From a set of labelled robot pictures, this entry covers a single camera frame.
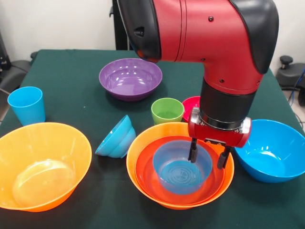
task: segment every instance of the orange bowl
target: orange bowl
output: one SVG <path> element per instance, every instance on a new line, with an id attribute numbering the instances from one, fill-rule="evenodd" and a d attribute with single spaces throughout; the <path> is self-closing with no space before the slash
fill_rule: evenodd
<path id="1" fill-rule="evenodd" d="M 0 208 L 39 212 L 72 194 L 89 169 L 92 149 L 74 127 L 38 123 L 0 138 L 0 158 Z"/>
<path id="2" fill-rule="evenodd" d="M 228 158 L 227 165 L 224 171 L 224 180 L 220 188 L 217 190 L 217 192 L 214 195 L 212 195 L 211 198 L 204 200 L 200 203 L 190 204 L 190 205 L 167 203 L 162 200 L 151 197 L 141 188 L 136 176 L 136 161 L 139 155 L 153 141 L 168 136 L 188 137 L 189 135 L 188 135 L 187 123 L 164 123 L 160 125 L 155 125 L 143 131 L 140 135 L 137 136 L 137 138 L 131 144 L 126 158 L 126 165 L 127 165 L 128 175 L 131 181 L 133 182 L 133 184 L 136 186 L 136 188 L 149 199 L 161 204 L 166 208 L 171 208 L 176 210 L 184 210 L 184 209 L 199 207 L 219 198 L 228 189 L 234 176 L 234 161 L 232 155 L 230 155 Z M 213 145 L 213 144 L 208 144 L 208 146 L 211 147 L 214 151 L 216 151 L 218 155 L 220 155 L 224 150 L 223 146 Z"/>

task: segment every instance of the green tablecloth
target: green tablecloth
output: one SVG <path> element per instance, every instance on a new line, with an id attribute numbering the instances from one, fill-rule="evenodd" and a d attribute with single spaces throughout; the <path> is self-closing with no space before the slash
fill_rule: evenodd
<path id="1" fill-rule="evenodd" d="M 22 86 L 41 88 L 47 121 L 78 128 L 95 151 L 124 115 L 130 116 L 139 134 L 153 125 L 150 106 L 154 100 L 168 96 L 182 101 L 200 94 L 200 64 L 160 62 L 163 81 L 152 96 L 138 103 L 114 99 L 101 87 L 99 71 L 107 63 L 127 57 L 135 54 L 43 50 Z M 249 116 L 277 120 L 303 132 L 271 72 L 264 76 Z M 9 110 L 0 136 L 20 126 Z M 305 228 L 305 176 L 284 184 L 262 184 L 250 178 L 236 158 L 234 161 L 234 179 L 220 198 L 199 208 L 175 211 L 149 200 L 134 187 L 125 159 L 93 155 L 88 174 L 66 202 L 41 213 L 0 209 L 0 228 Z"/>

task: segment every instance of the cable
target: cable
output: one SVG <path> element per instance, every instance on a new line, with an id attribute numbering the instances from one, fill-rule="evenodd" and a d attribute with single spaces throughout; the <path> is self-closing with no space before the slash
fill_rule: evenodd
<path id="1" fill-rule="evenodd" d="M 297 82 L 295 83 L 295 86 L 292 89 L 292 92 L 288 98 L 288 103 L 290 104 L 290 106 L 292 106 L 292 104 L 294 104 L 294 100 L 295 100 L 295 88 L 296 86 L 302 81 L 302 79 L 304 78 L 305 75 L 305 69 L 303 70 L 302 75 L 299 77 L 299 79 L 297 80 Z"/>
<path id="2" fill-rule="evenodd" d="M 303 122 L 301 119 L 300 119 L 300 117 L 295 113 L 295 116 L 296 116 L 296 118 L 298 119 L 298 121 L 299 121 L 299 123 L 301 124 L 301 127 L 302 127 L 302 129 L 304 128 L 304 125 L 303 125 L 303 123 L 305 123 L 305 122 Z"/>
<path id="3" fill-rule="evenodd" d="M 27 70 L 24 70 L 23 68 L 20 68 L 20 67 L 18 67 L 18 66 L 16 66 L 16 65 L 14 65 L 14 64 L 12 64 L 11 66 L 12 66 L 12 67 L 14 67 L 14 68 L 18 68 L 18 69 L 20 69 L 20 70 L 22 70 L 22 71 L 24 71 L 24 72 L 28 73 L 28 71 L 27 71 Z"/>
<path id="4" fill-rule="evenodd" d="M 0 88 L 0 92 L 4 92 L 5 94 L 10 95 L 8 91 L 3 90 L 2 88 Z"/>

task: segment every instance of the bowl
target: bowl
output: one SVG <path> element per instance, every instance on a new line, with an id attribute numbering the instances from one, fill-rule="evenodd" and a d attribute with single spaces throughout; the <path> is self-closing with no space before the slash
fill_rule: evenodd
<path id="1" fill-rule="evenodd" d="M 305 138 L 280 122 L 253 120 L 247 143 L 235 150 L 244 169 L 261 182 L 285 182 L 305 172 Z"/>
<path id="2" fill-rule="evenodd" d="M 151 107 L 152 119 L 155 125 L 169 122 L 180 122 L 184 107 L 179 100 L 162 98 L 156 100 Z"/>
<path id="3" fill-rule="evenodd" d="M 96 149 L 95 154 L 112 158 L 123 158 L 136 134 L 128 115 L 125 115 Z"/>
<path id="4" fill-rule="evenodd" d="M 233 179 L 234 162 L 232 155 L 230 155 L 228 158 L 227 165 L 225 167 L 225 178 L 219 190 L 210 199 L 200 202 L 199 204 L 189 204 L 189 205 L 169 204 L 157 198 L 151 197 L 141 188 L 135 173 L 136 161 L 139 155 L 145 149 L 145 147 L 147 147 L 153 141 L 167 136 L 188 137 L 189 135 L 188 135 L 187 123 L 164 123 L 160 125 L 155 125 L 143 131 L 140 135 L 136 137 L 136 139 L 131 144 L 126 157 L 126 166 L 127 166 L 128 175 L 132 183 L 135 185 L 135 187 L 147 198 L 159 203 L 160 205 L 166 208 L 176 209 L 176 210 L 184 210 L 184 209 L 199 207 L 219 198 L 228 189 Z M 209 146 L 212 147 L 217 152 L 218 155 L 220 155 L 224 151 L 224 147 L 222 146 L 219 145 L 209 145 Z"/>
<path id="5" fill-rule="evenodd" d="M 179 205 L 196 205 L 204 201 L 207 201 L 220 189 L 224 181 L 224 169 L 217 169 L 218 154 L 217 152 L 203 141 L 198 140 L 197 144 L 204 147 L 210 154 L 213 162 L 213 169 L 211 174 L 206 179 L 201 188 L 189 195 L 177 195 L 166 190 L 159 181 L 159 177 L 153 168 L 153 156 L 156 150 L 170 142 L 175 140 L 184 140 L 191 142 L 192 139 L 186 136 L 168 136 L 162 137 L 151 142 L 144 150 L 140 153 L 136 166 L 136 178 L 139 182 L 140 187 L 152 198 L 166 202 L 168 204 L 179 204 Z"/>
<path id="6" fill-rule="evenodd" d="M 170 141 L 160 146 L 153 156 L 153 167 L 160 183 L 175 194 L 197 191 L 212 171 L 209 153 L 198 144 L 197 160 L 191 163 L 188 160 L 190 148 L 190 141 Z"/>
<path id="7" fill-rule="evenodd" d="M 47 211 L 63 203 L 86 175 L 92 150 L 69 125 L 37 123 L 0 138 L 0 207 Z"/>
<path id="8" fill-rule="evenodd" d="M 153 93 L 162 81 L 162 71 L 139 58 L 120 59 L 103 67 L 99 80 L 113 97 L 135 102 Z"/>
<path id="9" fill-rule="evenodd" d="M 182 102 L 184 106 L 183 120 L 188 122 L 189 116 L 192 113 L 194 107 L 200 107 L 200 96 L 194 96 L 187 98 Z"/>

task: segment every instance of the bowl rim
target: bowl rim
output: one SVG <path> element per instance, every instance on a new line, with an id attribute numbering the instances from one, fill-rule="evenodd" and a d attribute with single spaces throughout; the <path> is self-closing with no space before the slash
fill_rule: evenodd
<path id="1" fill-rule="evenodd" d="M 160 72 L 160 76 L 161 76 L 160 79 L 159 79 L 159 81 L 158 81 L 158 83 L 156 84 L 156 86 L 155 86 L 154 88 L 152 88 L 152 89 L 146 91 L 146 92 L 139 93 L 139 94 L 133 94 L 133 95 L 118 94 L 118 93 L 115 93 L 115 92 L 110 91 L 110 90 L 103 84 L 103 82 L 101 81 L 102 72 L 103 72 L 103 70 L 104 70 L 108 65 L 110 65 L 110 64 L 112 64 L 112 63 L 115 63 L 115 62 L 122 61 L 122 60 L 137 60 L 137 61 L 144 61 L 144 62 L 147 62 L 148 64 L 150 64 L 151 66 L 155 66 L 156 69 Z M 153 63 L 153 62 L 145 61 L 145 60 L 143 60 L 143 59 L 141 59 L 141 58 L 121 58 L 121 59 L 117 59 L 117 60 L 115 60 L 115 61 L 112 61 L 112 62 L 109 62 L 108 64 L 106 64 L 106 65 L 100 70 L 100 73 L 99 73 L 99 81 L 100 81 L 100 84 L 102 85 L 102 87 L 103 87 L 106 91 L 108 91 L 109 93 L 112 93 L 112 94 L 114 94 L 114 95 L 116 95 L 116 96 L 124 96 L 124 97 L 129 97 L 129 98 L 137 97 L 137 96 L 141 96 L 141 95 L 145 95 L 145 94 L 147 94 L 147 93 L 149 93 L 149 92 L 154 91 L 154 90 L 160 85 L 160 83 L 162 82 L 162 79 L 163 79 L 163 73 L 162 73 L 161 68 L 160 68 L 158 65 L 156 65 L 155 63 Z"/>
<path id="2" fill-rule="evenodd" d="M 281 123 L 281 122 L 278 122 L 278 121 L 275 121 L 275 120 L 270 120 L 270 119 L 255 119 L 255 120 L 252 120 L 252 122 L 270 122 L 270 123 L 280 124 L 280 125 L 283 125 L 283 126 L 287 127 L 288 129 L 294 131 L 295 133 L 297 133 L 297 135 L 299 135 L 300 137 L 302 137 L 303 139 L 305 139 L 305 136 L 303 136 L 300 132 L 298 132 L 297 130 L 295 130 L 295 129 L 292 128 L 291 126 L 289 126 L 289 125 L 287 125 L 287 124 L 284 124 L 284 123 Z M 241 155 L 240 155 L 241 150 L 242 150 L 242 148 L 237 148 L 237 147 L 235 147 L 235 151 L 236 151 L 238 157 L 240 158 L 240 160 L 242 160 L 242 162 L 244 162 L 247 166 L 249 166 L 249 167 L 252 168 L 253 170 L 258 171 L 258 172 L 260 172 L 260 173 L 262 173 L 262 174 L 265 174 L 265 175 L 267 175 L 267 176 L 276 177 L 276 178 L 294 178 L 294 177 L 298 177 L 298 176 L 302 175 L 303 173 L 305 173 L 305 169 L 304 169 L 303 172 L 297 173 L 297 174 L 295 174 L 295 175 L 290 175 L 290 176 L 275 176 L 275 175 L 266 173 L 266 172 L 264 172 L 264 171 L 262 171 L 262 170 L 259 170 L 259 169 L 255 168 L 255 167 L 251 166 L 250 164 L 248 164 L 248 162 L 245 161 L 245 160 L 243 159 L 243 157 L 241 157 Z"/>
<path id="3" fill-rule="evenodd" d="M 7 138 L 8 136 L 10 136 L 12 133 L 15 133 L 17 131 L 20 131 L 22 129 L 26 129 L 26 128 L 29 128 L 31 126 L 40 126 L 40 125 L 58 125 L 58 126 L 65 126 L 69 129 L 73 129 L 75 130 L 76 132 L 80 133 L 84 139 L 85 139 L 85 142 L 87 143 L 87 146 L 89 147 L 89 150 L 90 150 L 90 154 L 89 154 L 89 163 L 88 163 L 88 166 L 86 168 L 86 171 L 84 172 L 84 174 L 80 177 L 79 181 L 77 181 L 68 191 L 66 191 L 64 194 L 60 195 L 59 197 L 49 201 L 49 202 L 46 202 L 44 204 L 40 204 L 40 205 L 35 205 L 35 206 L 31 206 L 31 207 L 26 207 L 26 208 L 18 208 L 18 207 L 7 207 L 7 206 L 4 206 L 2 204 L 0 204 L 0 208 L 4 208 L 4 209 L 8 209 L 8 210 L 20 210 L 20 211 L 28 211 L 28 210 L 33 210 L 33 209 L 36 209 L 36 208 L 41 208 L 41 207 L 44 207 L 46 205 L 49 205 L 51 203 L 54 203 L 60 199 L 62 199 L 63 197 L 67 196 L 69 193 L 73 192 L 73 190 L 79 185 L 79 183 L 84 179 L 84 177 L 86 176 L 86 174 L 88 173 L 88 170 L 90 168 L 90 165 L 91 165 L 91 162 L 92 162 L 92 147 L 90 145 L 90 142 L 88 140 L 88 138 L 85 136 L 85 134 L 83 132 L 81 132 L 80 130 L 76 129 L 75 127 L 71 126 L 71 125 L 67 125 L 67 124 L 64 124 L 64 123 L 57 123 L 57 122 L 47 122 L 47 123 L 35 123 L 35 124 L 31 124 L 31 125 L 26 125 L 26 126 L 23 126 L 23 127 L 20 127 L 20 128 L 17 128 L 9 133 L 7 133 L 6 135 L 2 136 L 0 138 L 0 141 L 2 141 L 3 139 Z"/>
<path id="4" fill-rule="evenodd" d="M 144 130 L 143 132 L 141 132 L 138 136 L 140 137 L 141 135 L 144 134 L 145 131 L 148 131 L 150 129 L 153 129 L 153 128 L 158 128 L 160 126 L 163 126 L 163 125 L 172 125 L 172 124 L 178 124 L 178 125 L 181 125 L 181 126 L 185 126 L 187 128 L 187 123 L 182 123 L 182 122 L 171 122 L 171 123 L 163 123 L 163 124 L 159 124 L 159 125 L 154 125 L 146 130 Z M 132 149 L 132 146 L 135 144 L 135 141 L 133 141 L 133 143 L 130 145 L 129 147 L 129 150 Z M 130 154 L 128 153 L 127 154 L 127 158 L 126 158 L 126 167 L 127 167 L 127 173 L 128 173 L 128 176 L 130 178 L 130 180 L 132 181 L 133 185 L 143 194 L 145 195 L 147 198 L 151 199 L 152 201 L 162 205 L 162 206 L 166 206 L 166 207 L 170 207 L 170 208 L 175 208 L 175 209 L 187 209 L 187 208 L 195 208 L 195 207 L 199 207 L 199 206 L 202 206 L 202 205 L 206 205 L 206 204 L 209 204 L 211 202 L 213 202 L 214 200 L 218 199 L 222 194 L 224 194 L 226 192 L 226 190 L 229 188 L 229 186 L 231 185 L 232 183 L 232 180 L 233 180 L 233 177 L 234 177 L 234 171 L 235 171 L 235 166 L 234 166 L 234 160 L 233 160 L 233 157 L 232 157 L 232 154 L 229 155 L 229 158 L 231 159 L 232 161 L 232 176 L 230 175 L 230 180 L 228 182 L 228 184 L 224 185 L 224 188 L 222 191 L 220 191 L 219 193 L 217 194 L 214 194 L 210 199 L 206 200 L 205 202 L 202 202 L 202 203 L 198 203 L 198 204 L 195 204 L 195 205 L 175 205 L 175 204 L 169 204 L 169 203 L 165 203 L 165 202 L 162 202 L 158 199 L 155 199 L 153 197 L 151 197 L 150 195 L 148 195 L 144 190 L 142 190 L 142 188 L 137 185 L 135 183 L 135 181 L 132 179 L 132 176 L 131 176 L 131 171 L 130 171 L 130 168 L 128 166 L 128 161 L 129 161 L 129 158 L 130 157 Z"/>
<path id="5" fill-rule="evenodd" d="M 191 99 L 194 99 L 194 98 L 199 98 L 199 100 L 200 100 L 201 96 L 197 95 L 197 96 L 188 97 L 188 98 L 184 99 L 184 101 L 182 102 L 183 107 L 184 107 L 183 119 L 186 122 L 188 122 L 188 119 L 186 119 L 186 117 L 185 117 L 186 116 L 186 110 L 185 110 L 185 106 L 184 105 L 186 104 L 186 102 L 188 100 L 191 100 Z"/>
<path id="6" fill-rule="evenodd" d="M 169 100 L 174 100 L 175 102 L 178 102 L 178 104 L 179 104 L 180 106 L 182 106 L 182 109 L 183 109 L 182 112 L 181 112 L 181 114 L 177 115 L 175 118 L 162 118 L 162 117 L 158 116 L 158 115 L 153 111 L 153 106 L 156 104 L 156 102 L 159 102 L 159 101 L 164 100 L 164 99 L 166 99 L 166 100 L 168 100 L 168 99 L 169 99 Z M 174 99 L 174 98 L 170 98 L 170 97 L 165 97 L 165 98 L 157 99 L 156 101 L 154 101 L 154 102 L 152 103 L 152 106 L 151 106 L 151 112 L 152 112 L 152 114 L 153 114 L 154 116 L 158 117 L 159 119 L 164 120 L 164 121 L 171 121 L 171 120 L 179 119 L 179 118 L 183 117 L 184 111 L 185 111 L 185 108 L 184 108 L 183 104 L 182 104 L 179 100 Z"/>

